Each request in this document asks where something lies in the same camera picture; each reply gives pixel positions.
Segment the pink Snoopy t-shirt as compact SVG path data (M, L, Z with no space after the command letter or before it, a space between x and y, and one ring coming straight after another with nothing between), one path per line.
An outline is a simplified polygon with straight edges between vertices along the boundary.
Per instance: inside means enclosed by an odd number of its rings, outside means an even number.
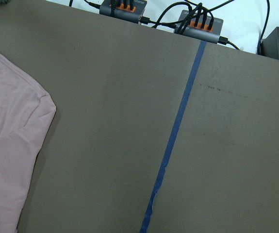
M15 233L56 107L30 75L0 54L0 233Z

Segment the grey USB hub left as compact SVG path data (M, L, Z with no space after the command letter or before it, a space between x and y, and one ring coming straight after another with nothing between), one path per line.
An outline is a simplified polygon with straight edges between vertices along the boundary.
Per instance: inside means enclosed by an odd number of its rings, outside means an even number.
M147 1L146 0L119 0L115 10L112 13L113 0L104 0L100 5L99 13L101 15L118 18L128 22L140 24L140 20L144 14Z

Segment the grey usb hub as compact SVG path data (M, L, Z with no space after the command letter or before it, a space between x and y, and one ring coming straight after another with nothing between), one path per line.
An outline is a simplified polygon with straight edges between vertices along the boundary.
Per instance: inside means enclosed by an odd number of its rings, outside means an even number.
M140 24L140 20L144 14L147 1L146 0L119 0L115 10L112 13L113 0L104 0L100 5L99 13L101 15L118 18L128 22Z
M204 23L203 16L200 16L197 24L196 18L192 19L182 35L217 44L224 21L220 18L214 18L213 24L210 27L211 19L211 16L207 16Z

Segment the grey USB hub right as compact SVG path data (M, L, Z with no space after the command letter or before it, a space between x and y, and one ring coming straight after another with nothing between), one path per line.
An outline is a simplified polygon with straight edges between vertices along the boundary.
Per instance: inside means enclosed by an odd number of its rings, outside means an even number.
M211 19L211 16L207 16L204 23L203 16L200 16L197 24L196 18L192 19L182 35L217 44L224 21L220 18L214 18L213 24L210 27Z

